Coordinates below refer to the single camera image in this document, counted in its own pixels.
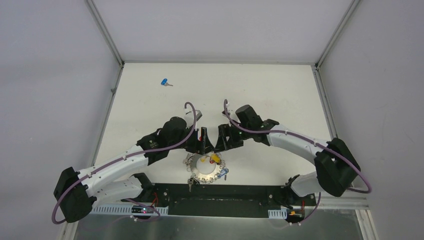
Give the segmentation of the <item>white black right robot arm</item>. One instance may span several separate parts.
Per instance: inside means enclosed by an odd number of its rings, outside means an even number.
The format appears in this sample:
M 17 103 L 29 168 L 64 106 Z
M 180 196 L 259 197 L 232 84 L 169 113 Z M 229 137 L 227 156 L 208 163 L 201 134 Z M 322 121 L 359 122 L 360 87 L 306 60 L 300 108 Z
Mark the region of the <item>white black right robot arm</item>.
M 230 117 L 228 107 L 223 110 L 229 120 L 230 135 L 243 143 L 252 139 L 270 147 L 280 148 L 309 161 L 315 170 L 291 177 L 281 188 L 284 200 L 296 205 L 309 194 L 326 192 L 341 197 L 345 191 L 353 191 L 351 183 L 361 168 L 346 143 L 335 137 L 322 140 L 294 132 L 279 122 L 261 117 L 249 104 L 235 112 L 237 120 Z

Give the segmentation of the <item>metal disc with keyrings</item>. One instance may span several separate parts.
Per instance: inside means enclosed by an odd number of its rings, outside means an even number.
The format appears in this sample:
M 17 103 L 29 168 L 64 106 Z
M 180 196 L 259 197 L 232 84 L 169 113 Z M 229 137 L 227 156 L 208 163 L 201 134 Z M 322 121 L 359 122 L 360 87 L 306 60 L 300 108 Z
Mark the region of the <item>metal disc with keyrings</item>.
M 210 164 L 210 156 L 216 154 L 220 157 L 220 164 Z M 222 169 L 228 169 L 226 162 L 220 153 L 210 152 L 205 155 L 189 153 L 183 160 L 186 170 L 190 173 L 190 178 L 194 179 L 194 184 L 211 184 L 217 180 L 225 179 L 220 175 Z

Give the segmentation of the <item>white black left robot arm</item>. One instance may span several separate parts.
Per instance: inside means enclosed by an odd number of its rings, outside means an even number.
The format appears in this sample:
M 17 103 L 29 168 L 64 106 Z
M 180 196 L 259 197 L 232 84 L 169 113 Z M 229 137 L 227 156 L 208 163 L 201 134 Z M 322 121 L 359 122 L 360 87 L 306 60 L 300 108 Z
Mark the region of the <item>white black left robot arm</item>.
M 163 127 L 106 162 L 81 170 L 64 169 L 53 191 L 57 203 L 51 214 L 52 222 L 57 225 L 77 222 L 107 200 L 137 198 L 143 203 L 149 201 L 153 189 L 135 175 L 124 181 L 118 179 L 167 158 L 172 150 L 197 153 L 199 130 L 196 123 L 201 117 L 200 110 L 189 112 L 183 118 L 172 117 Z

